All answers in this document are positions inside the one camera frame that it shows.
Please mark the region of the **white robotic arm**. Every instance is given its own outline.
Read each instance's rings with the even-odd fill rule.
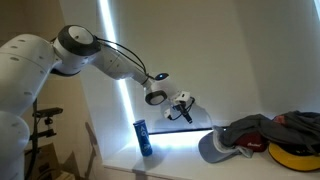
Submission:
[[[145,90],[145,100],[158,105],[168,100],[189,123],[186,102],[190,93],[179,91],[168,74],[155,78],[128,57],[80,26],[66,26],[54,42],[20,35],[0,48],[0,178],[24,179],[24,148],[29,128],[20,117],[36,100],[50,73],[73,76],[91,64],[113,79],[132,78]]]

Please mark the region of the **blue can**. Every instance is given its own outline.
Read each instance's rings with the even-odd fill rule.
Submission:
[[[152,154],[152,147],[149,141],[149,133],[145,120],[136,121],[133,123],[133,126],[136,130],[142,156],[150,156]]]

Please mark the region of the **pile of clothes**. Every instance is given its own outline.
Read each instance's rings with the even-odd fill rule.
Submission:
[[[268,149],[287,168],[314,171],[320,169],[320,113],[292,111],[272,120],[261,114],[247,116],[228,127],[214,126],[198,147],[209,163],[239,154],[250,158]]]

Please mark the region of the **robotic arm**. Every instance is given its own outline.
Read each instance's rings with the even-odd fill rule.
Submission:
[[[128,61],[125,54],[80,26],[66,26],[52,42],[34,35],[20,35],[0,48],[0,175],[1,179],[24,179],[23,150],[29,128],[20,117],[36,100],[50,73],[73,76],[91,64],[113,79],[132,78],[144,87],[145,101],[158,105],[169,101],[189,123],[194,99],[180,91],[166,73],[155,78],[145,68]],[[170,109],[165,116],[173,120]]]

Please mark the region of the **blue bottle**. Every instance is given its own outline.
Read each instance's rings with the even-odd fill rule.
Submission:
[[[142,156],[150,156],[152,154],[152,147],[149,141],[149,133],[145,120],[136,121],[133,123],[133,126],[136,130]]]

